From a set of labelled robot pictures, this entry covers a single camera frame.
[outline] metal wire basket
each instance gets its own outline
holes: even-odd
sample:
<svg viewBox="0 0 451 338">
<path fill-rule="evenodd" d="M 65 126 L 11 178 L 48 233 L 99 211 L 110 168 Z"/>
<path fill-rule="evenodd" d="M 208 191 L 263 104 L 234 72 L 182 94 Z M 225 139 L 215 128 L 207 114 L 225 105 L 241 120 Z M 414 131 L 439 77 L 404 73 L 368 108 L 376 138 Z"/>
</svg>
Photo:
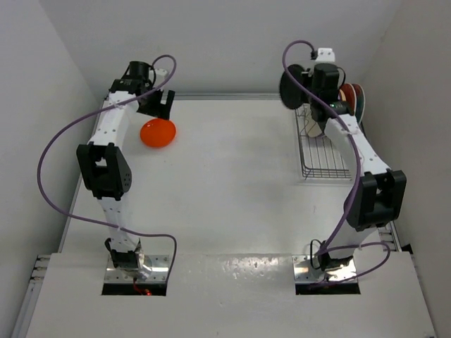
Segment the metal wire basket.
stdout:
<svg viewBox="0 0 451 338">
<path fill-rule="evenodd" d="M 325 136 L 307 136 L 306 119 L 311 115 L 310 105 L 295 110 L 299 155 L 304 180 L 349 182 L 351 175 L 340 152 Z"/>
</svg>

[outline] red wire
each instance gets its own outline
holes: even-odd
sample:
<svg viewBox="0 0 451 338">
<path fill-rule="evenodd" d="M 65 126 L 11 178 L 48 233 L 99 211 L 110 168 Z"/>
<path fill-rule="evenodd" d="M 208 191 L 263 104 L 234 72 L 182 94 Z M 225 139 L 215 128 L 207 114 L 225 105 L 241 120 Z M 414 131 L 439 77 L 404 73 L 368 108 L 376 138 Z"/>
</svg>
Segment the red wire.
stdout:
<svg viewBox="0 0 451 338">
<path fill-rule="evenodd" d="M 148 289 L 141 289 L 136 285 L 136 280 L 133 280 L 133 289 L 139 294 L 145 294 L 146 296 L 151 296 L 152 293 Z"/>
</svg>

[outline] black joint bracket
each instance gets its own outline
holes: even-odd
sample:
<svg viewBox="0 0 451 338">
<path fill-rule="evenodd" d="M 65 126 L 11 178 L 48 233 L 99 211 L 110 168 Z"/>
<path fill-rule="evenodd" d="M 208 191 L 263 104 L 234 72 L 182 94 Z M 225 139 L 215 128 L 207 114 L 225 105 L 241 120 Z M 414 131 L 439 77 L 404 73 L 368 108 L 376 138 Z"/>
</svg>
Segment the black joint bracket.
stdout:
<svg viewBox="0 0 451 338">
<path fill-rule="evenodd" d="M 121 150 L 114 144 L 81 144 L 77 148 L 77 158 L 83 182 L 94 197 L 113 197 L 120 201 L 130 190 L 132 172 Z"/>
<path fill-rule="evenodd" d="M 401 170 L 388 170 L 377 175 L 365 173 L 360 178 L 347 222 L 355 230 L 363 231 L 396 220 L 400 215 L 406 183 L 407 178 Z"/>
</svg>

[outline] white panel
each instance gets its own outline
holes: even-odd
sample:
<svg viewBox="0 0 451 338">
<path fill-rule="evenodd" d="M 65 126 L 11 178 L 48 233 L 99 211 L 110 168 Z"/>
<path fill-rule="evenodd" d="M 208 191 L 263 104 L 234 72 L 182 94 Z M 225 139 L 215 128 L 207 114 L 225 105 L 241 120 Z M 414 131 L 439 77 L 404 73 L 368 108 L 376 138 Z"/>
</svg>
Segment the white panel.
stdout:
<svg viewBox="0 0 451 338">
<path fill-rule="evenodd" d="M 384 255 L 359 252 L 357 270 Z M 181 255 L 166 297 L 101 296 L 105 267 L 106 255 L 54 254 L 27 338 L 434 337 L 408 253 L 347 296 L 296 296 L 286 255 Z"/>
<path fill-rule="evenodd" d="M 2 1 L 0 45 L 0 337 L 10 337 L 36 256 L 58 248 L 65 220 L 39 195 L 39 155 L 97 102 L 37 1 Z M 74 128 L 44 163 L 44 186 L 63 208 L 77 182 L 76 144 L 91 130 Z"/>
<path fill-rule="evenodd" d="M 371 143 L 407 176 L 397 228 L 440 337 L 451 335 L 450 18 L 449 1 L 405 1 L 364 82 Z"/>
<path fill-rule="evenodd" d="M 130 60 L 173 54 L 184 92 L 275 92 L 294 39 L 332 47 L 350 80 L 367 69 L 400 0 L 41 0 L 98 97 Z M 309 58 L 297 47 L 289 61 Z"/>
</svg>

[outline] red plate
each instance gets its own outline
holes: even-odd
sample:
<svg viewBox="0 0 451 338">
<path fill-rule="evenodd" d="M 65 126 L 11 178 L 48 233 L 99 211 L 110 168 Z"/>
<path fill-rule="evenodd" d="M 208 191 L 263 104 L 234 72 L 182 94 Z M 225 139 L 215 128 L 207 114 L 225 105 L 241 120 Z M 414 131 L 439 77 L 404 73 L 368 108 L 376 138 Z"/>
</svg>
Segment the red plate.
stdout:
<svg viewBox="0 0 451 338">
<path fill-rule="evenodd" d="M 355 115 L 357 109 L 357 95 L 355 94 L 354 87 L 350 83 L 345 83 L 341 90 L 345 93 L 346 102 L 350 105 L 352 109 L 352 115 Z"/>
</svg>

